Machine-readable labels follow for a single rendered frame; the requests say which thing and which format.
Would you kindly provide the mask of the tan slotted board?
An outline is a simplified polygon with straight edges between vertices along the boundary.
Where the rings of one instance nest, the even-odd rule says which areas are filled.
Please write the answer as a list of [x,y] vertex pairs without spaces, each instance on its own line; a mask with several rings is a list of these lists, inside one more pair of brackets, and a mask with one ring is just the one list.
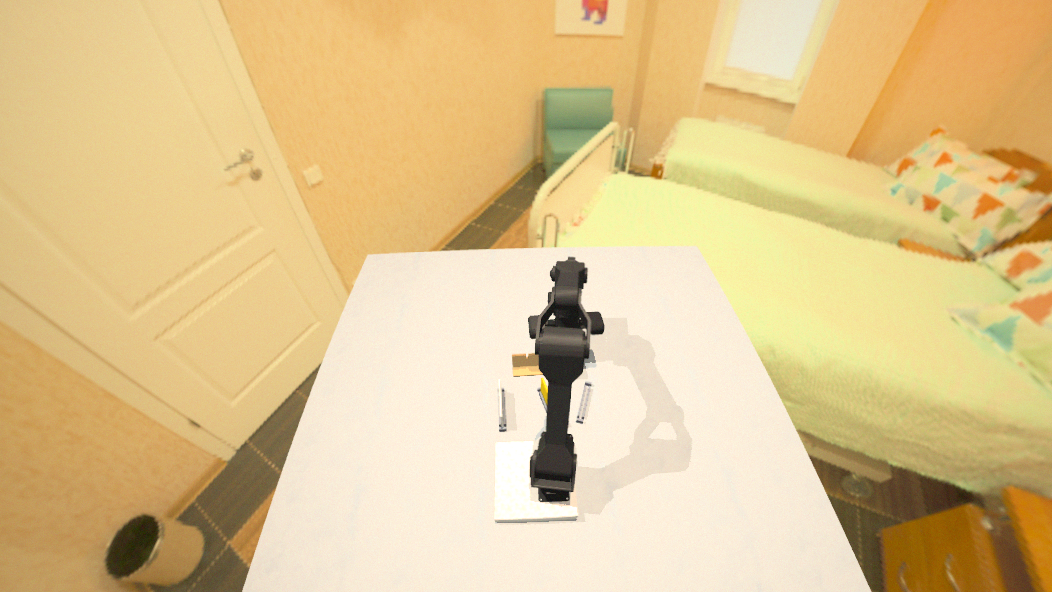
[[539,355],[528,354],[515,354],[512,355],[512,366],[513,366],[513,377],[515,376],[532,376],[532,375],[543,375],[539,370]]

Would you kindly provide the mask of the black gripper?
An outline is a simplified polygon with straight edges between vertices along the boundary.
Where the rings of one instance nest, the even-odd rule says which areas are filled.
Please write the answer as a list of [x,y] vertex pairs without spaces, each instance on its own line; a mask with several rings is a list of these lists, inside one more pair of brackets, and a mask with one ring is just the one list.
[[[605,327],[601,313],[598,311],[587,313],[591,321],[590,335],[602,335]],[[538,317],[539,315],[528,317],[529,336],[531,339],[537,339]],[[578,311],[573,314],[565,314],[560,312],[558,309],[555,311],[555,319],[548,319],[542,329],[545,328],[545,326],[586,329],[578,315]]]

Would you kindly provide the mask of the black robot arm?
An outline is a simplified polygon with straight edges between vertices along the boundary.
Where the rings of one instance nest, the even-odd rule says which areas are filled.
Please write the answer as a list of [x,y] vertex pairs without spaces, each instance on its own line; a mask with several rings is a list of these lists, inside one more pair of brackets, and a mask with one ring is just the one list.
[[[584,358],[589,358],[591,321],[582,305],[584,283],[588,283],[585,262],[568,256],[557,261],[550,270],[552,292],[548,305],[538,317],[535,355],[539,370],[548,381],[546,429],[541,433],[538,450],[530,457],[531,488],[538,488],[539,502],[570,501],[576,476],[576,453],[569,430],[572,383],[583,373]],[[557,309],[565,314],[576,313],[586,328],[545,326]],[[568,499],[566,499],[568,498]],[[542,499],[542,501],[540,501]]]

